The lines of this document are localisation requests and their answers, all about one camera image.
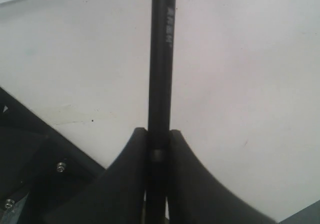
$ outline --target screw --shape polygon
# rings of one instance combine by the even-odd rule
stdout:
[[[56,165],[56,171],[58,173],[63,173],[66,169],[66,166],[67,164],[65,164],[64,162],[59,162],[57,165]]]
[[[15,204],[16,204],[16,202],[14,200],[7,199],[7,200],[5,200],[4,208],[7,210],[11,209],[14,207]]]

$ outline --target metal screw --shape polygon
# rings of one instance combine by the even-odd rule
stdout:
[[[16,204],[16,202],[14,200],[7,199],[7,200],[5,200],[4,208],[7,209],[7,210],[11,209],[11,208],[14,207],[15,204]]]
[[[63,173],[66,169],[66,166],[67,164],[65,164],[64,162],[59,162],[57,165],[56,165],[56,171],[58,173]]]

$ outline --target white wall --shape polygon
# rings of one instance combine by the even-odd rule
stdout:
[[[278,221],[320,199],[319,6],[177,0],[171,127]],[[0,85],[107,167],[147,125],[150,19],[151,0],[0,5]]]

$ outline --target black pole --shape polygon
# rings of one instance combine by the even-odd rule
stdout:
[[[163,224],[167,196],[176,0],[152,0],[146,224]]]

